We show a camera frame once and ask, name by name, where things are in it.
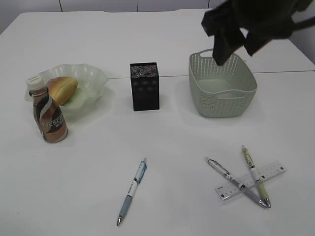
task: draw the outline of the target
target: clear wavy bowl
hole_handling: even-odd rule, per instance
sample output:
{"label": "clear wavy bowl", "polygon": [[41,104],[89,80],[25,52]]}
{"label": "clear wavy bowl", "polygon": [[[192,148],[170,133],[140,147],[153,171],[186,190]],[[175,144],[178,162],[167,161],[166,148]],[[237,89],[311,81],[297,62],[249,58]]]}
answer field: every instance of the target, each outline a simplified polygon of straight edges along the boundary
{"label": "clear wavy bowl", "polygon": [[[104,85],[109,80],[101,69],[88,64],[62,64],[40,72],[39,75],[46,83],[50,79],[60,76],[71,76],[77,79],[77,90],[61,106],[61,109],[65,111],[79,110],[83,106],[95,103],[99,97],[104,95]],[[25,100],[32,102],[28,90],[25,93]]]}

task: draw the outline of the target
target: plastic basket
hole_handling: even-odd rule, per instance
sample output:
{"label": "plastic basket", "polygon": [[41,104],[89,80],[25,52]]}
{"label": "plastic basket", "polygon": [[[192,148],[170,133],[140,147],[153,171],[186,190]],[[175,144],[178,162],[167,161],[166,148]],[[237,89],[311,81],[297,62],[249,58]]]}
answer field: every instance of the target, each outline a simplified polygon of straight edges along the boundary
{"label": "plastic basket", "polygon": [[217,66],[212,57],[201,56],[210,51],[189,58],[189,85],[197,110],[211,118],[240,116],[250,105],[257,82],[238,55],[232,54],[223,66]]}

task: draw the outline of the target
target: coffee bottle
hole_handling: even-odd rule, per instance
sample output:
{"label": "coffee bottle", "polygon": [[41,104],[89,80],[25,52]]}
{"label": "coffee bottle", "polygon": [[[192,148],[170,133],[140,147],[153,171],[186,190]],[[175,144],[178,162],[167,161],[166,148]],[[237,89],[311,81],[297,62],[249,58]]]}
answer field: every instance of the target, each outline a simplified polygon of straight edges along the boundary
{"label": "coffee bottle", "polygon": [[48,93],[44,80],[39,75],[26,80],[33,98],[34,118],[44,138],[49,143],[63,140],[68,128],[59,105]]}

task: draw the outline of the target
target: white bottle cap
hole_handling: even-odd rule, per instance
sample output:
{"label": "white bottle cap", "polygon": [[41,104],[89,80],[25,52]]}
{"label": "white bottle cap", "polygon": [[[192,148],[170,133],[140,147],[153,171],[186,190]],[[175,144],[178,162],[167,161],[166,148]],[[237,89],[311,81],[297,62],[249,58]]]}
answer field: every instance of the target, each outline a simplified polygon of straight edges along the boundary
{"label": "white bottle cap", "polygon": [[43,78],[39,75],[32,76],[28,80],[26,80],[26,84],[29,90],[39,90],[45,87],[45,82]]}

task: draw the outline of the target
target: silver pen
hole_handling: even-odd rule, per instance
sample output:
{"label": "silver pen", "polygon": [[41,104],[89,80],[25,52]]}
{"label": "silver pen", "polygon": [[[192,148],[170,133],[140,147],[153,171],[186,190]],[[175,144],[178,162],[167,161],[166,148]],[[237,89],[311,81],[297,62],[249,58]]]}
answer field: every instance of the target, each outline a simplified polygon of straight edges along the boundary
{"label": "silver pen", "polygon": [[254,194],[250,189],[248,189],[244,184],[234,178],[229,171],[227,171],[222,165],[220,165],[217,161],[212,160],[210,158],[205,158],[207,163],[223,175],[228,181],[232,182],[235,186],[237,186],[249,199],[251,199],[254,203],[258,204],[262,208],[268,208],[268,206],[262,201],[256,194]]}
{"label": "silver pen", "polygon": [[252,175],[252,178],[256,181],[257,183],[257,191],[259,193],[259,196],[261,197],[261,199],[267,204],[267,206],[269,208],[271,208],[271,204],[270,204],[270,200],[269,200],[269,196],[267,194],[267,191],[265,189],[265,186],[263,184],[263,182],[261,181],[261,178],[259,177],[259,174],[257,173],[257,170],[256,170],[256,167],[252,161],[252,158],[251,158],[251,155],[249,154],[247,148],[242,145],[242,151],[244,153],[244,157],[245,157],[245,160],[247,162],[247,165],[250,169],[250,172],[251,172],[251,175]]}
{"label": "silver pen", "polygon": [[125,198],[124,204],[119,212],[118,219],[117,219],[117,226],[120,225],[122,220],[127,214],[127,211],[129,209],[129,206],[131,204],[132,198],[134,196],[134,193],[136,192],[138,184],[141,182],[142,177],[147,169],[147,159],[144,158],[143,161],[140,162],[139,168],[137,170],[137,173],[131,183],[131,186],[128,190],[127,196]]}

